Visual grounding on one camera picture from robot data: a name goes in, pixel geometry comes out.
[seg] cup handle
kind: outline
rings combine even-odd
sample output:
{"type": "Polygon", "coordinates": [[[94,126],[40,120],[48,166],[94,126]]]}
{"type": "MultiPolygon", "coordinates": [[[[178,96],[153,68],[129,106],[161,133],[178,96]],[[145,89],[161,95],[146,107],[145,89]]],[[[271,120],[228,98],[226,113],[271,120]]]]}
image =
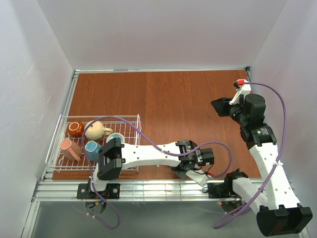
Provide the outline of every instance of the cup handle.
{"type": "Polygon", "coordinates": [[[81,159],[79,158],[79,156],[73,151],[72,148],[68,149],[68,152],[75,158],[75,160],[77,160],[78,162],[81,162],[81,159]]]}
{"type": "Polygon", "coordinates": [[[106,135],[111,135],[113,133],[113,130],[110,129],[110,128],[105,127],[104,128],[104,132],[105,132],[106,135]]]}

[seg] wooden table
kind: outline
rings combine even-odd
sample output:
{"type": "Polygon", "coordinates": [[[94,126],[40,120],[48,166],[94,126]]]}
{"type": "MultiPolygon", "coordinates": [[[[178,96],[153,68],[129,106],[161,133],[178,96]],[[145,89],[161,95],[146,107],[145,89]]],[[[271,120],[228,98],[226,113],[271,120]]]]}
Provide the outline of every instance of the wooden table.
{"type": "MultiPolygon", "coordinates": [[[[137,115],[142,131],[156,144],[192,140],[197,144],[218,140],[233,153],[229,171],[240,168],[249,177],[260,177],[257,165],[240,137],[239,125],[220,118],[211,101],[233,97],[233,82],[246,79],[244,70],[127,72],[80,74],[70,116],[137,115]]],[[[141,144],[147,145],[144,139],[141,144]]],[[[228,153],[220,145],[213,149],[213,174],[228,164],[228,153]]],[[[89,172],[54,172],[53,180],[87,179],[89,172]]],[[[141,166],[139,173],[122,172],[121,179],[178,179],[170,167],[141,166]]]]}

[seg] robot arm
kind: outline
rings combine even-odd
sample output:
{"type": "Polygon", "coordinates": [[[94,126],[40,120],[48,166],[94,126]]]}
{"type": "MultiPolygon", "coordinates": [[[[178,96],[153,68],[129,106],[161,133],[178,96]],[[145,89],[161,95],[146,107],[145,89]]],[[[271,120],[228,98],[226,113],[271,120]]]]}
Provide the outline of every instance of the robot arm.
{"type": "MultiPolygon", "coordinates": [[[[312,219],[309,207],[302,207],[290,187],[281,162],[276,162],[278,149],[270,126],[264,123],[265,100],[257,94],[249,94],[245,80],[234,83],[237,93],[233,98],[212,101],[219,116],[229,116],[240,124],[240,134],[255,159],[263,181],[276,169],[262,193],[250,207],[257,215],[257,223],[264,236],[298,234],[312,219]]],[[[238,194],[246,202],[258,192],[245,173],[239,170],[227,174],[223,190],[238,194]]]]}
{"type": "MultiPolygon", "coordinates": [[[[189,140],[178,141],[158,147],[174,154],[191,151],[197,145],[189,140]]],[[[200,186],[205,186],[208,173],[201,166],[213,165],[212,149],[198,149],[194,153],[177,157],[162,153],[151,145],[130,145],[119,138],[110,140],[99,150],[97,167],[93,173],[93,183],[97,191],[104,191],[108,181],[119,178],[121,170],[144,165],[167,165],[182,179],[188,176],[200,186]]]]}

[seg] teal mug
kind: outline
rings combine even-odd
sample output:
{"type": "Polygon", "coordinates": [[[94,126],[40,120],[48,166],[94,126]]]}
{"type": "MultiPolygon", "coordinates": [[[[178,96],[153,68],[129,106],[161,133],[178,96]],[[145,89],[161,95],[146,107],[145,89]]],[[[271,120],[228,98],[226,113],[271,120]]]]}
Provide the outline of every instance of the teal mug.
{"type": "Polygon", "coordinates": [[[85,145],[85,149],[87,151],[89,159],[91,159],[94,162],[97,162],[98,152],[101,147],[102,146],[100,144],[98,144],[97,142],[93,140],[88,141],[87,144],[85,145]]]}

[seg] wire rack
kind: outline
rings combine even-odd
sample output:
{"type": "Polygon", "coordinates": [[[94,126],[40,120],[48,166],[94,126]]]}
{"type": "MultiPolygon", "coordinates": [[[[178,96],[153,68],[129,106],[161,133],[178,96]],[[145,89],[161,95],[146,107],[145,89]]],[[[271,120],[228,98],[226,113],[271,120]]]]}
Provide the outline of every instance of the wire rack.
{"type": "MultiPolygon", "coordinates": [[[[49,152],[46,157],[46,164],[48,167],[53,168],[55,171],[87,171],[89,170],[88,162],[84,154],[81,155],[81,162],[70,161],[62,154],[60,150],[60,143],[64,139],[70,139],[75,141],[79,146],[81,145],[81,138],[72,137],[67,133],[68,125],[74,121],[81,121],[83,125],[86,125],[88,122],[100,118],[102,116],[81,116],[81,117],[64,117],[59,116],[54,135],[50,144],[49,152]]],[[[142,130],[140,116],[118,116],[126,119],[132,123],[136,128],[142,130]]],[[[111,128],[113,132],[121,133],[125,138],[125,143],[132,145],[140,145],[141,137],[140,134],[132,128],[129,124],[116,120],[116,119],[103,119],[101,120],[103,125],[107,128],[111,128]]],[[[99,142],[99,144],[104,145],[106,143],[106,137],[99,142]]],[[[93,169],[96,168],[96,163],[91,161],[93,169]]],[[[126,170],[133,170],[139,172],[138,167],[132,167],[126,170]]]]}

